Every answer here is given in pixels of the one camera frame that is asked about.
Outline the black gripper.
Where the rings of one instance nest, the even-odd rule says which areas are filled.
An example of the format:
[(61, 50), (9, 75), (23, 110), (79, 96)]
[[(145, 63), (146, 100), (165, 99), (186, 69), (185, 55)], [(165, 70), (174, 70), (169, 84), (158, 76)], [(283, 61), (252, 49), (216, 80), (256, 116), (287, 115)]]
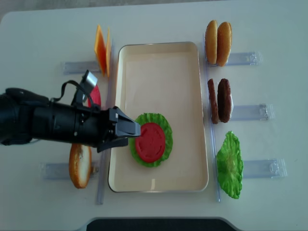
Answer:
[(116, 106), (107, 110), (77, 106), (74, 110), (72, 143), (97, 147), (98, 153), (114, 147), (127, 146), (127, 137), (135, 138), (141, 135), (140, 124)]

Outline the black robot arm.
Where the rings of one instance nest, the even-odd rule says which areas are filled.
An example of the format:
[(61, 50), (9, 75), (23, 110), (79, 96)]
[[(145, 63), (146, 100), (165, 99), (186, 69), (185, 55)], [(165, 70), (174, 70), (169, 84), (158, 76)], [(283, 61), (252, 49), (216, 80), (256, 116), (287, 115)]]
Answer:
[(33, 139), (78, 143), (100, 153), (128, 145), (140, 136), (140, 125), (118, 107), (100, 110), (65, 105), (19, 88), (8, 88), (0, 96), (0, 142), (28, 144)]

